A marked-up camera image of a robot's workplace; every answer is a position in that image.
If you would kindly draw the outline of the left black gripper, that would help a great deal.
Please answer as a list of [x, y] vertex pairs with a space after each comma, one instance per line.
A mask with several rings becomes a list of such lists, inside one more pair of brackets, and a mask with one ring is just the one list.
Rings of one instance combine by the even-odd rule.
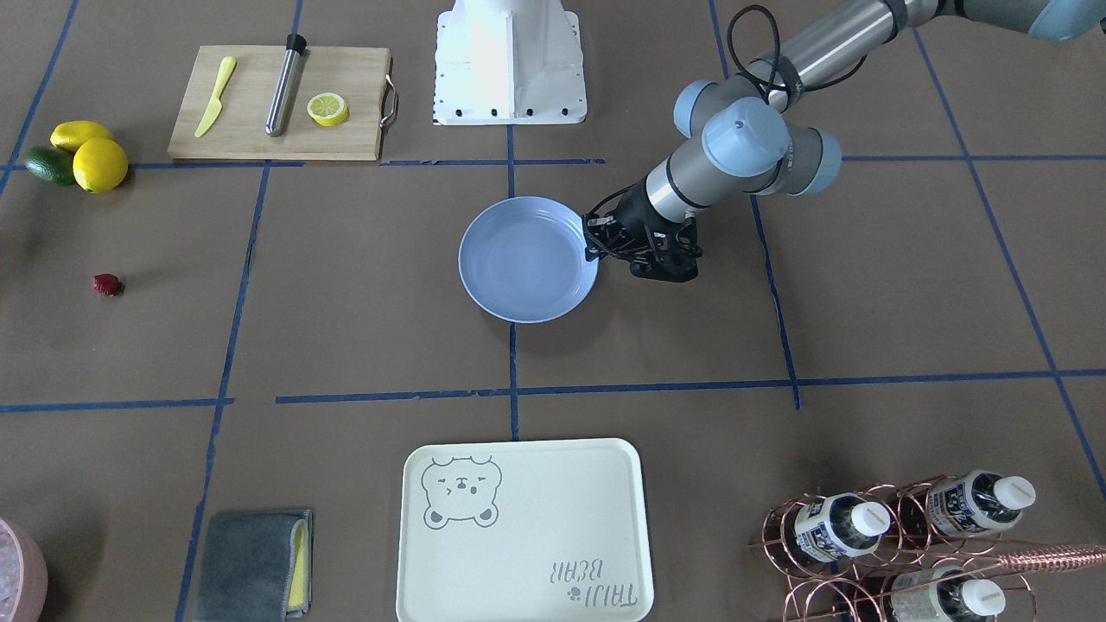
[[696, 243], [696, 218], [672, 222], [653, 209], [646, 182], [609, 194], [596, 209], [618, 200], [608, 212], [583, 217], [585, 259], [617, 259], [636, 278], [688, 282], [698, 276], [702, 248]]

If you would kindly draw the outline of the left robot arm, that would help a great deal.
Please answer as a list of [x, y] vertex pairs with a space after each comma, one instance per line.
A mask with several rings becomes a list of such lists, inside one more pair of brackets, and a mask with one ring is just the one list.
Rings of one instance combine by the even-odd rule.
[[1102, 1], [845, 1], [726, 81], [697, 81], [674, 106], [684, 144], [640, 182], [613, 193], [613, 209], [583, 217], [583, 256], [612, 258], [637, 278], [696, 278], [696, 216], [730, 194], [817, 194], [839, 174], [839, 142], [789, 123], [805, 95], [849, 77], [869, 53], [936, 17], [1067, 41], [1103, 23]]

